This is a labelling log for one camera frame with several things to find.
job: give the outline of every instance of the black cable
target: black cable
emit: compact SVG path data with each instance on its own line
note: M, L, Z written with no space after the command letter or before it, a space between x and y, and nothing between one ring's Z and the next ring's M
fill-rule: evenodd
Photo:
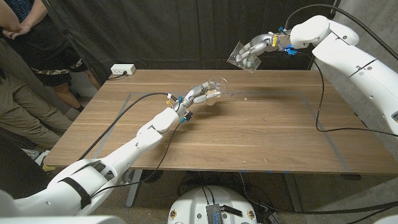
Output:
M320 212L296 212L296 211L289 211L289 210L282 210L278 208L274 208L272 206L266 205L266 204L258 204L257 202L251 200L247 193L246 193L246 187L244 185L243 181L243 176L242 173L239 172L241 175L242 183L243 183L243 190L246 198L251 201L252 203L255 203L256 205L260 205L264 208L272 209L278 212L286 212L286 213L293 213L293 214L304 214L304 215L333 215L333 214L347 214L347 213L359 213L359 212L368 212L368 211L374 211L374 210L380 210L380 209L385 209L385 208L393 208L398 206L398 201L396 202L389 202L389 203L384 203L382 205L374 205L370 207L363 207L363 208L354 208L354 209L344 209L344 210L332 210L332 211L320 211Z
M140 181L134 182L134 183L130 183L130 184L121 184L121 185L115 185L115 186L105 187L104 189L101 189L101 190L95 192L90 198L93 198L95 195L98 195L99 193L103 192L104 190L112 189L112 188L115 188L115 187L130 186L130 185L133 185L133 184L139 184L139 183L142 183L142 182L145 182L145 181L149 180L149 179L156 173L157 169L158 169L158 168L160 167L160 165L162 164L162 162L163 162L163 160L164 160L164 157L166 157L166 154L167 154L167 151L169 150L169 146L170 146L170 143L172 142L174 133L175 133L175 131L177 130L177 128L178 128L179 126L180 126L180 123L177 125L177 127L175 127L175 129L174 129L174 131L173 131L173 134L172 134L172 136L170 137L169 144L167 145L166 151L164 152L163 158L162 158L162 160L160 161L159 165L157 165L155 171L153 171L153 173L151 173L147 178L145 178L144 180L140 180Z
M124 71L122 75L118 75L116 77L112 77L112 78L108 78L109 81L112 80L119 80L121 77L126 76L127 75L127 71Z
M274 217L274 220L275 220L278 224L280 224L280 223L278 222L278 219L276 219L275 216L274 216L274 214L272 214L273 212L272 212L272 211L270 211L270 212L271 212L272 217Z
M182 186L182 184L183 184L183 181L186 179L188 177L188 172L186 172L185 173L185 177L180 181L180 184L178 185L178 187L177 187L177 195L179 196L179 197L181 197L181 186Z
M85 151L85 153L83 153L83 155L80 156L79 160L84 159L85 156L87 156L87 154L95 147L95 145L97 145L97 143L105 136L105 134L114 126L114 124L116 124L116 122L118 122L118 120L132 107L134 106L136 103L138 103L140 100L144 99L145 97L148 96L152 96L152 95L168 95L168 93L148 93L140 98L138 98L138 100L136 100L135 102L131 103L126 109L124 109L124 111L122 113L120 113L115 120L112 122L111 125L109 125L109 127L104 131L104 133L102 133L102 135L100 137L98 137L98 139ZM171 96L172 99L174 101L176 101L176 97L174 97L173 95Z
M239 180L239 178L234 173L230 173L230 174L232 175L232 180L233 180L233 184L234 184L235 188L239 189L239 193L241 195L243 195L243 188L242 188L242 185L241 185L241 181Z
M308 58L311 58L309 55L307 55L307 54L305 54L305 53L302 53L302 52L298 52L298 53L299 53L299 54L302 54L302 55L305 55L305 56L307 56ZM360 130L360 131L372 131L372 132L376 132L376 133L388 134L388 135L391 135L391 136L398 137L398 134L388 133L388 132L385 132L385 131L379 131L379 130L369 129L369 128L334 128L334 129L328 129L328 130L321 130L321 129L319 129L319 127L318 127L318 120L319 120L319 114L320 114L320 112L321 112L321 105L322 105L322 101L323 101L323 95L324 95L324 93L325 93L325 81L324 81L324 79L323 79L322 71L321 71L320 67L318 66L317 62L314 61L314 64L315 64L315 66L317 66L318 71L319 71L319 74L321 75L321 80L322 80L322 94L321 94L321 100L320 100L320 102L319 102L318 113L317 113L317 119L316 119L316 123L315 123L315 126L317 127L317 130L318 130L318 131L325 133L325 132L340 131L340 130Z
M265 193L265 191L263 191L263 190L262 190L262 189L260 189L259 187L253 186L253 185L249 186L249 188L250 188L250 187L254 187L254 188L256 188L256 189L260 190L260 191L261 191L261 193L262 193L262 194L264 194L264 195L267 197L267 199L268 199L269 203L271 204L271 206L274 206L274 204L272 203L272 200L271 200L271 198L270 198L270 197L267 195L267 193Z
M210 191L210 193L211 193L211 197L213 198L213 205L215 205L216 204L216 202L215 202L215 200L214 200L214 195L213 195L213 192L207 187L207 186L205 186L209 191Z
M203 193L205 194L207 205L209 205L210 203L209 203L209 200L207 199L207 195L206 195L206 192L205 192L205 188L203 188L203 185L201 186L201 189L203 190Z
M289 20L290 18L296 14L297 12L310 8L310 7L328 7L328 8L332 8L340 13L342 13L343 15L345 15L346 17L350 18L352 21L354 21L355 23L357 23L360 27L362 27L362 29L364 29L371 37L373 37L382 47L384 47L395 59L398 60L398 54L392 49L390 48L386 43L384 43L384 41L382 39L380 39L380 37L378 37L371 29L369 29L365 24L363 24L360 20L358 20L357 18L355 18L354 16L352 16L350 13L336 7L336 6L331 6L328 4L312 4L309 6L304 6L300 9L297 9L296 11L294 11L293 13L291 13L291 15L287 18L286 23L285 23L285 29L287 29L287 26L289 24Z
M347 224L359 223L359 222L362 221L362 220L365 220L365 219L367 219L367 218L369 218L369 217L372 217L373 215L376 215L376 214L378 214L378 213L387 211L388 209L390 209L390 208L382 209L382 210L380 210L380 211L374 212L374 213L372 213L372 214L370 214L370 215L367 215L367 216L365 216L365 217L363 217L363 218L360 218L359 220L356 220L356 221L353 221L353 222L350 222L350 223L347 223Z

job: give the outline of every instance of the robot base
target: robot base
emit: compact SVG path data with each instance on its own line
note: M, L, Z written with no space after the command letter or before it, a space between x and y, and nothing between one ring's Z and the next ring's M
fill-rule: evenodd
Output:
M242 216L224 212L223 205L240 210ZM219 206L221 212L214 212ZM257 224L257 219L251 204L240 194L225 187L207 186L190 190L177 199L170 209L167 223Z

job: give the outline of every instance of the shorts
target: shorts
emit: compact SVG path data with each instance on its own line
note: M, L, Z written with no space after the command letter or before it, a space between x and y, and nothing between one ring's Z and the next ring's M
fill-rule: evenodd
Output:
M68 46L55 57L29 63L36 77L46 86L58 86L72 79L69 72L84 72L86 65L75 49Z

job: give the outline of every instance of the table top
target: table top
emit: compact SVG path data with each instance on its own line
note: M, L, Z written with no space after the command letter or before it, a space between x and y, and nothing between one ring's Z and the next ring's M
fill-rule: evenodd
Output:
M229 82L231 95L213 106L192 105L159 169L243 172L398 174L398 163L368 131L321 133L315 117L322 92L316 71L137 70L107 81L45 158L50 166L75 162L113 122L121 109L146 93L184 95L210 76ZM134 105L86 156L104 157L135 137L165 107L167 97L150 96ZM325 80L320 126L364 128L354 111ZM175 126L132 167L155 169Z

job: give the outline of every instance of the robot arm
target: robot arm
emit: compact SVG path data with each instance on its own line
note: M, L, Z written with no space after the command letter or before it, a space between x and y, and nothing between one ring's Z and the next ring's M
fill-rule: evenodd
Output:
M206 82L190 90L172 108L145 124L137 136L102 159L83 159L62 170L47 188L27 198L14 200L0 190L0 217L88 215L112 192L101 189L117 184L140 155L155 148L169 127L187 119L194 103L217 99L220 83Z
M261 62L258 52L290 51L313 44L314 56L346 75L379 109L392 132L398 134L398 74L355 47L359 37L353 30L324 16L314 16L292 30L280 31L272 37L259 35L245 46L238 44L228 62L254 72ZM262 49L254 51L257 46Z

